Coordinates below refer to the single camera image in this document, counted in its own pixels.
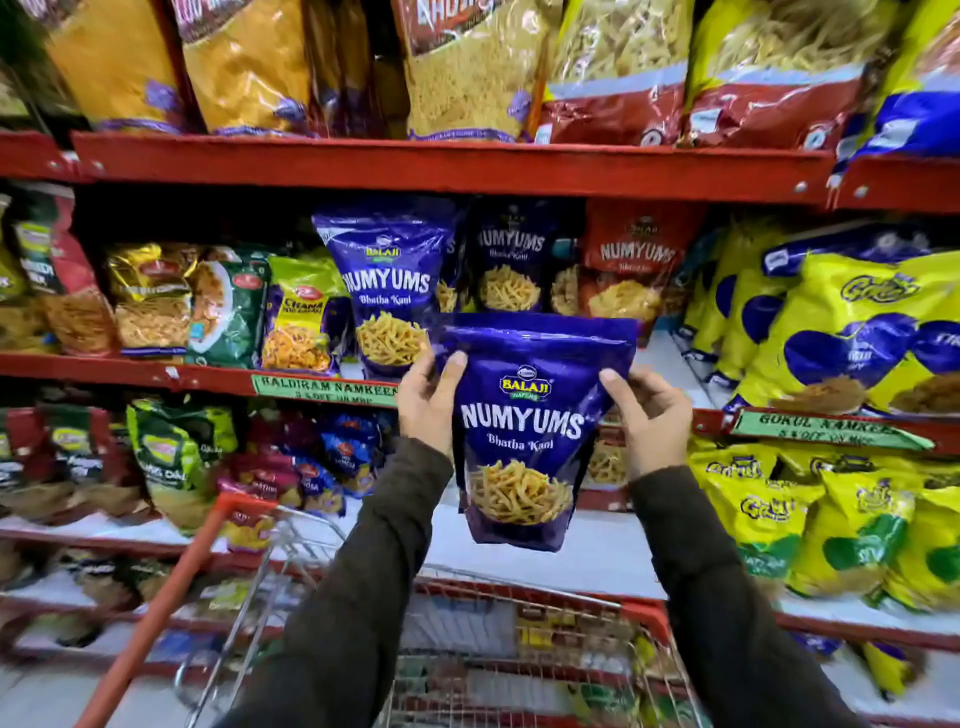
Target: shelf label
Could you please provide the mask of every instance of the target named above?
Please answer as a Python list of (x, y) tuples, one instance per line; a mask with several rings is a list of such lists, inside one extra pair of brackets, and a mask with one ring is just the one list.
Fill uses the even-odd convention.
[(749, 409), (740, 410), (732, 433), (870, 448), (925, 450), (933, 449), (935, 445), (932, 440), (887, 425), (881, 420), (864, 422), (843, 417), (787, 415), (779, 412), (754, 412)]
[(299, 376), (252, 375), (253, 390), (265, 397), (288, 400), (331, 401), (341, 404), (366, 404), (396, 407), (392, 384), (367, 384), (342, 379), (308, 379)]

